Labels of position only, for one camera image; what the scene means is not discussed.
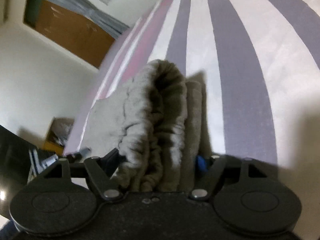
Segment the striped pink grey bed sheet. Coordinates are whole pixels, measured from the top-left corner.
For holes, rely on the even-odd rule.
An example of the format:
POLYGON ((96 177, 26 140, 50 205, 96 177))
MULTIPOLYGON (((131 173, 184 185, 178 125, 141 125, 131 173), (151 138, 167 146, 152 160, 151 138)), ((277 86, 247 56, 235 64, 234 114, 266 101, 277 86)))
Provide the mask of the striped pink grey bed sheet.
POLYGON ((319 0, 159 0, 106 54, 66 153, 94 103, 154 59, 203 83, 202 147, 278 165, 302 201, 296 234, 319 239, 319 0))

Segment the cardboard box on floor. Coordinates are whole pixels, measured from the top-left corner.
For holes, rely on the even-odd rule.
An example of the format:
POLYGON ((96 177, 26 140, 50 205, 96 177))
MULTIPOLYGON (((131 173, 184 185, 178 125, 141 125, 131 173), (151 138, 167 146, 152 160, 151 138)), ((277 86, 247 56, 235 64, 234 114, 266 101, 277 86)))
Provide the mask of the cardboard box on floor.
POLYGON ((73 118, 53 118, 42 149, 54 152, 58 156, 62 156, 73 128, 73 124, 73 118))

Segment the brown wooden door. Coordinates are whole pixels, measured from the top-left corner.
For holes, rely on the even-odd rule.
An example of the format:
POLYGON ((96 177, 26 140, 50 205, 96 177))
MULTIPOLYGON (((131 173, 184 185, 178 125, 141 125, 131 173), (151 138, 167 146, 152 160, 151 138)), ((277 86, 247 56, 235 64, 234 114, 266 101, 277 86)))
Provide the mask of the brown wooden door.
POLYGON ((24 23, 95 68, 115 41, 91 20, 47 0, 27 0, 24 23))

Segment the grey fleece pants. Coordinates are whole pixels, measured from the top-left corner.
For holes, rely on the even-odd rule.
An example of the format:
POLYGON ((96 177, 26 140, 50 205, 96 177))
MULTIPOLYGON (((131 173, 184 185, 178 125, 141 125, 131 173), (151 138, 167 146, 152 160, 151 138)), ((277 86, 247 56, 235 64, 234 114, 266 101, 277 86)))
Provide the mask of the grey fleece pants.
POLYGON ((133 192, 190 192, 202 129, 202 85, 154 60, 89 112, 81 148, 124 157, 111 179, 133 192))

